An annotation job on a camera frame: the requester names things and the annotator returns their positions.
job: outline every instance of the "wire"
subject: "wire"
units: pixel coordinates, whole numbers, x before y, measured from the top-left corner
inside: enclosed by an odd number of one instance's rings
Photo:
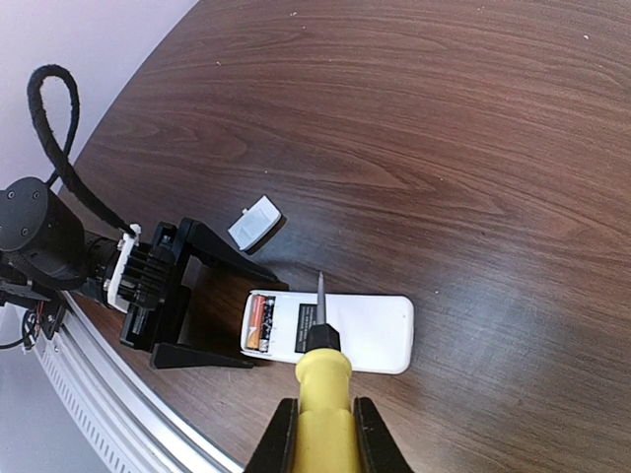
[[[0,350],[10,350],[29,342],[29,338],[31,338],[31,336],[35,333],[35,325],[33,325],[27,333],[25,333],[24,327],[28,323],[31,315],[33,315],[33,311],[27,310],[22,318],[22,338],[20,340],[16,340],[15,342],[7,343],[6,345],[0,345]]]
[[[46,116],[46,110],[43,107],[41,88],[43,82],[49,77],[61,79],[70,93],[70,126],[63,150],[59,147],[59,143],[57,143],[55,139]],[[55,167],[55,172],[50,176],[46,185],[52,185],[59,176],[67,189],[75,194],[77,199],[79,199],[88,210],[105,221],[108,225],[115,229],[121,229],[135,237],[136,233],[131,227],[86,186],[68,161],[70,148],[72,147],[79,124],[79,91],[77,89],[77,83],[70,72],[54,64],[39,67],[31,75],[29,86],[27,87],[27,94],[29,96],[29,111],[31,112],[33,127],[35,128],[35,132],[37,133],[44,152]]]

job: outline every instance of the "orange battery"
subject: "orange battery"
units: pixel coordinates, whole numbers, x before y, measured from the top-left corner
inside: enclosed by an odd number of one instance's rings
[[[265,296],[254,296],[252,298],[252,311],[249,315],[249,329],[247,330],[247,341],[245,342],[245,347],[250,350],[258,350],[263,313],[265,312],[265,300]]]

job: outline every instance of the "yellow screwdriver handle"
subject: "yellow screwdriver handle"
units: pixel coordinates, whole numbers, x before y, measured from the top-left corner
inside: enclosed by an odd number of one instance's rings
[[[348,359],[328,348],[307,352],[296,365],[301,386],[293,473],[361,471],[351,372]]]

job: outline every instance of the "wood grain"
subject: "wood grain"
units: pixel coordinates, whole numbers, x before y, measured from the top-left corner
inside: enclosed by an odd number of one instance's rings
[[[322,269],[332,292],[411,298],[409,371],[353,390],[415,470],[627,471],[630,44],[625,1],[200,3],[78,171],[146,232],[188,216],[226,237],[267,194],[287,225],[252,259],[293,290]],[[190,336],[235,347],[251,284],[189,279]],[[89,308],[240,462],[298,392],[281,364],[152,372]]]

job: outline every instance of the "yellow tool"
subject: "yellow tool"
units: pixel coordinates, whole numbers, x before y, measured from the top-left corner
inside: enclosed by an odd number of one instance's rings
[[[316,325],[309,331],[307,353],[296,365],[301,387],[295,473],[361,471],[351,414],[351,371],[340,352],[339,334],[326,323],[324,278],[319,273]]]

